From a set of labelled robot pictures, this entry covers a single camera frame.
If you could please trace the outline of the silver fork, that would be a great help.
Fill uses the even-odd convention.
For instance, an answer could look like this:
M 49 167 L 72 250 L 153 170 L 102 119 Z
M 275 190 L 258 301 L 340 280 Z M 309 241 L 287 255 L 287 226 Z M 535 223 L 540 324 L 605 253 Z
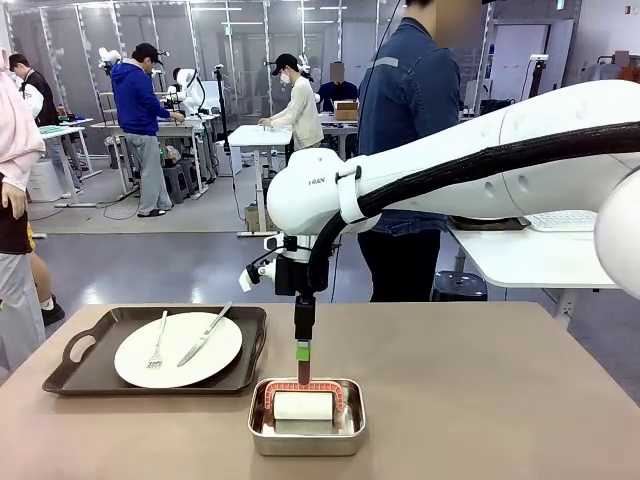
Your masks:
M 161 354 L 161 344 L 162 344 L 162 339 L 163 339 L 163 335 L 166 327 L 167 316 L 168 316 L 168 311 L 164 310 L 160 319 L 159 331 L 158 331 L 156 343 L 154 346 L 154 352 L 149 358 L 146 365 L 147 369 L 158 369 L 162 366 L 163 358 Z

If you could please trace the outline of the cardboard box on floor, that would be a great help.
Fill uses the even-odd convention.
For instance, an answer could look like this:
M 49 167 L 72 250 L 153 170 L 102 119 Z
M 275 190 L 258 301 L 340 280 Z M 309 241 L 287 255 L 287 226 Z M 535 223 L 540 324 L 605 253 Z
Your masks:
M 258 206 L 255 203 L 249 204 L 245 208 L 245 222 L 247 230 L 252 233 L 272 231 L 274 228 L 268 212 L 265 212 L 265 225 L 261 227 Z

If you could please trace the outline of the lint roller with coral frame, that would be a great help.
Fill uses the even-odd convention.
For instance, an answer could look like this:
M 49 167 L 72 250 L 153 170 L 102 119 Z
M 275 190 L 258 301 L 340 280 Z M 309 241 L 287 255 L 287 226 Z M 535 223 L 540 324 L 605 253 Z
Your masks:
M 336 380 L 312 378 L 310 361 L 298 363 L 295 379 L 275 379 L 264 390 L 264 409 L 276 421 L 333 421 L 346 405 Z

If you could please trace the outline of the white standing desk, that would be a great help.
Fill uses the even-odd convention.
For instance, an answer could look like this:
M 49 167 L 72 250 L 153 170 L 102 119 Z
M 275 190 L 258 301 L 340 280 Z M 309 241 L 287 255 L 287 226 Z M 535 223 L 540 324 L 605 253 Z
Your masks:
M 263 192 L 264 161 L 261 152 L 266 151 L 266 160 L 271 159 L 273 147 L 285 147 L 292 140 L 292 130 L 286 128 L 272 128 L 264 125 L 241 125 L 230 136 L 229 145 L 234 148 L 248 149 L 254 153 L 255 191 L 259 219 L 256 232 L 239 232 L 238 236 L 269 236 L 272 232 L 267 229 L 266 208 Z

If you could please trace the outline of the seated person in navy top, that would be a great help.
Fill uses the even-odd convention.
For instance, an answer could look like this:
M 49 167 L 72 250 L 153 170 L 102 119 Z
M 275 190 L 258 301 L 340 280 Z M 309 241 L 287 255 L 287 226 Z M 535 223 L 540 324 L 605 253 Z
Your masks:
M 358 87 L 345 80 L 345 66 L 342 62 L 330 64 L 329 81 L 320 86 L 318 96 L 320 111 L 330 113 L 334 112 L 336 101 L 358 99 Z

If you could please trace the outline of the man in blue hoodie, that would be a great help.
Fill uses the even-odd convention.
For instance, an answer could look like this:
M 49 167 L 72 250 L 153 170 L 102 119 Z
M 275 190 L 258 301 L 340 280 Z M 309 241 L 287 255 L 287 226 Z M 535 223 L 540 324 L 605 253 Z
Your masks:
M 140 43 L 130 57 L 111 68 L 118 125 L 139 162 L 140 218 L 160 217 L 172 208 L 157 138 L 159 121 L 169 119 L 171 112 L 155 95 L 151 78 L 153 67 L 160 63 L 157 48 Z

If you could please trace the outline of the person in denim jacket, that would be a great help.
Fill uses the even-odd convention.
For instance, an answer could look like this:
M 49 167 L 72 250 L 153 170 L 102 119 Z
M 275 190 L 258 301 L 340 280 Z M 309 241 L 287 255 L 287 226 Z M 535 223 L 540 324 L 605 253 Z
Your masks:
M 460 72 L 450 50 L 479 19 L 483 0 L 405 0 L 395 31 L 359 87 L 358 152 L 370 156 L 457 124 Z M 386 210 L 358 236 L 374 302 L 426 302 L 444 216 Z

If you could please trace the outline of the white round plate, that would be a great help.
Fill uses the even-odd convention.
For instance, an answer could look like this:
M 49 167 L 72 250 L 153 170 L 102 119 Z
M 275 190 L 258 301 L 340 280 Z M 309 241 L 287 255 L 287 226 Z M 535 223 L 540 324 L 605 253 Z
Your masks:
M 218 323 L 199 352 L 184 366 L 177 367 L 215 316 L 206 312 L 168 314 L 161 344 L 163 363 L 158 369 L 147 369 L 146 365 L 154 352 L 161 317 L 143 325 L 117 348 L 116 373 L 127 383 L 147 389 L 188 386 L 216 375 L 229 366 L 242 349 L 240 327 L 227 317 Z

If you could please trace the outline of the grey plastic stool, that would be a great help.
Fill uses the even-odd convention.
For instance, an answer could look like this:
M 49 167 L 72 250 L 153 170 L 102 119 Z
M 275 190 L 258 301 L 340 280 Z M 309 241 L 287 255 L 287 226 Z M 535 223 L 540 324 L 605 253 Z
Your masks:
M 196 199 L 200 194 L 199 174 L 195 162 L 192 159 L 184 159 L 180 161 L 182 166 L 187 188 L 191 198 Z
M 162 169 L 167 192 L 174 204 L 181 204 L 189 196 L 189 190 L 180 165 Z

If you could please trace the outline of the grey open door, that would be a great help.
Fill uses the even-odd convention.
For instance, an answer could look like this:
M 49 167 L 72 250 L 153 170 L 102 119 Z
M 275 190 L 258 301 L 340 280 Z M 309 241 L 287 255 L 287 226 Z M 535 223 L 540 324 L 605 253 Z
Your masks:
M 536 35 L 532 54 L 549 55 L 538 95 L 557 90 L 562 86 L 573 27 L 573 20 L 535 25 Z

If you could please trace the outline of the white side table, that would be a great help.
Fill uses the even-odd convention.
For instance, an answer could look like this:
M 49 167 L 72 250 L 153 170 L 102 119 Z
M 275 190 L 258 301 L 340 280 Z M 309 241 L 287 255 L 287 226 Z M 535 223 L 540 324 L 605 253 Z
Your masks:
M 451 235 L 492 285 L 528 289 L 614 289 L 591 232 L 459 231 Z

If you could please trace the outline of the white workbench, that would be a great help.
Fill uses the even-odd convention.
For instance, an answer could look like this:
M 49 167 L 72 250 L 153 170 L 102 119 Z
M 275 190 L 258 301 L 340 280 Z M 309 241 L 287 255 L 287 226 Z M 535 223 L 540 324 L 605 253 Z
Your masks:
M 175 121 L 160 121 L 158 138 L 183 138 L 190 139 L 194 155 L 194 167 L 196 170 L 197 187 L 193 199 L 199 199 L 207 192 L 209 186 L 203 181 L 203 169 L 206 167 L 204 131 L 207 122 L 212 120 L 211 115 L 187 117 L 183 123 Z

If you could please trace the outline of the light blue shirt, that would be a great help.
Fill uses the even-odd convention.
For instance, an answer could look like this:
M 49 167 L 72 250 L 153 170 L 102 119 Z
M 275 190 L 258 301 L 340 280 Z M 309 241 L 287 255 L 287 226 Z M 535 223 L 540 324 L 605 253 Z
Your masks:
M 615 55 L 601 56 L 598 58 L 595 80 L 616 79 L 621 67 L 615 62 Z

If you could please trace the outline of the silver table knife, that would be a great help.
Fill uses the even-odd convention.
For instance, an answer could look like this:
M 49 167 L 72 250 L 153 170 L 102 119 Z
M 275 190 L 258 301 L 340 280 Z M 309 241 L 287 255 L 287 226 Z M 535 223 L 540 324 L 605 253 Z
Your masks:
M 189 351 L 182 357 L 182 359 L 178 362 L 177 367 L 180 368 L 188 363 L 198 352 L 199 350 L 206 344 L 211 333 L 216 328 L 218 323 L 225 317 L 228 311 L 233 306 L 232 302 L 228 302 L 220 312 L 214 317 L 211 323 L 208 325 L 206 330 L 201 334 L 200 338 L 191 346 Z

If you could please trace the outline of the black plastic stool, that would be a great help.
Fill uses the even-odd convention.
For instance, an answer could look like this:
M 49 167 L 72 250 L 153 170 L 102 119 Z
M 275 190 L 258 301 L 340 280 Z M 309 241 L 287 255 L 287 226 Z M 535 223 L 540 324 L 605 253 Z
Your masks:
M 447 270 L 435 273 L 431 293 L 432 302 L 485 302 L 487 300 L 487 285 L 481 276 Z

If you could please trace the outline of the white computer case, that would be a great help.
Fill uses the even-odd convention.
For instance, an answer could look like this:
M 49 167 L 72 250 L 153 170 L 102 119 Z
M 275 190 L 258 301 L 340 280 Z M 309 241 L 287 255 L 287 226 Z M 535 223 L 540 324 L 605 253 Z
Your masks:
M 231 177 L 234 175 L 231 151 L 225 149 L 223 141 L 215 143 L 215 158 L 218 176 Z

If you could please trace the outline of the black bag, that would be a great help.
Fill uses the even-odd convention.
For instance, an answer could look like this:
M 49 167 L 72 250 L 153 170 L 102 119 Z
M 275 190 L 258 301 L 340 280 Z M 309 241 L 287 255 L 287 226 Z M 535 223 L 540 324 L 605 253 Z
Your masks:
M 480 102 L 479 115 L 486 115 L 515 104 L 514 99 L 486 99 Z

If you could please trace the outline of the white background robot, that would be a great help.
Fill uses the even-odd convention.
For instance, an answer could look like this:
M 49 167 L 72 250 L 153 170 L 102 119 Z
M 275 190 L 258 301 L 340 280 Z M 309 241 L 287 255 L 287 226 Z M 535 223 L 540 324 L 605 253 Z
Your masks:
M 168 88 L 166 100 L 185 112 L 187 117 L 199 116 L 204 107 L 206 92 L 196 69 L 174 70 L 175 83 Z
M 111 76 L 112 69 L 122 61 L 122 56 L 117 50 L 107 50 L 105 47 L 99 48 L 99 68 L 107 76 Z
M 298 68 L 305 78 L 307 78 L 311 83 L 321 80 L 321 70 L 317 66 L 316 57 L 308 59 L 305 54 L 300 54 L 298 59 Z

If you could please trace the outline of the person in cream sweater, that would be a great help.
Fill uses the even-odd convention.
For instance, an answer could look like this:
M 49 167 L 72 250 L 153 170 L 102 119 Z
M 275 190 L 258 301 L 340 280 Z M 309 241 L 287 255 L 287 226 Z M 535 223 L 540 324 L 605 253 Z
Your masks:
M 272 75 L 291 86 L 290 101 L 284 110 L 261 118 L 258 124 L 277 129 L 290 128 L 295 151 L 318 147 L 324 134 L 309 75 L 300 69 L 296 57 L 290 53 L 280 54 L 273 64 Z

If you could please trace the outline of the person in pink hoodie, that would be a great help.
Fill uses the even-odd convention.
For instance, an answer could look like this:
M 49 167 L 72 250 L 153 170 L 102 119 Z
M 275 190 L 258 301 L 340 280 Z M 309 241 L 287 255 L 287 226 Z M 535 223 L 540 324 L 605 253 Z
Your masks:
M 14 373 L 46 340 L 28 234 L 28 212 L 16 220 L 2 206 L 2 183 L 26 193 L 32 167 L 45 144 L 28 103 L 9 75 L 0 47 L 0 369 Z

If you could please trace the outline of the hand of pink hoodie person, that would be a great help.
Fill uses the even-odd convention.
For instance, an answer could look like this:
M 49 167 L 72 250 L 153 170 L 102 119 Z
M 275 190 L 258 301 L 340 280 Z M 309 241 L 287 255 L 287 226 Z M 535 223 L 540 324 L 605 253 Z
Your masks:
M 5 209 L 11 209 L 12 216 L 16 220 L 24 216 L 28 204 L 26 193 L 20 187 L 8 182 L 2 183 L 1 202 Z

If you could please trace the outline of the man in black vest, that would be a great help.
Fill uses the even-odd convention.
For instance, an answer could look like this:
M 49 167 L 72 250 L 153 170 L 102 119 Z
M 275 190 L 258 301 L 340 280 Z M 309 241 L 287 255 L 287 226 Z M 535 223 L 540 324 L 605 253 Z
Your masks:
M 52 90 L 44 76 L 34 70 L 22 54 L 11 54 L 9 63 L 9 70 L 20 80 L 19 91 L 32 109 L 36 125 L 38 127 L 58 126 L 57 107 L 54 103 Z M 63 198 L 70 198 L 71 189 L 64 169 L 64 165 L 69 162 L 63 153 L 61 140 L 48 139 L 45 141 L 45 146 L 47 156 L 53 164 L 63 190 Z

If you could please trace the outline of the rectangular metal container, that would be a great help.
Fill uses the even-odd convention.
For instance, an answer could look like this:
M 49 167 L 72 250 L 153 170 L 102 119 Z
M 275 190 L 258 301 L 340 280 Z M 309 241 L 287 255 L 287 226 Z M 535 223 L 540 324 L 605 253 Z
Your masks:
M 367 422 L 362 389 L 346 378 L 336 380 L 345 394 L 346 405 L 333 421 L 276 421 L 264 409 L 267 378 L 257 383 L 249 409 L 248 428 L 254 446 L 263 456 L 351 456 L 367 438 Z

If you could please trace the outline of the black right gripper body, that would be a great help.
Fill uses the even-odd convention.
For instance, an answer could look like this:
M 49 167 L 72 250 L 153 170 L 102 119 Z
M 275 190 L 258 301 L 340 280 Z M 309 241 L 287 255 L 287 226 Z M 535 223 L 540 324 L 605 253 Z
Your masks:
M 308 264 L 278 255 L 274 289 L 279 296 L 314 295 L 316 290 L 309 280 Z

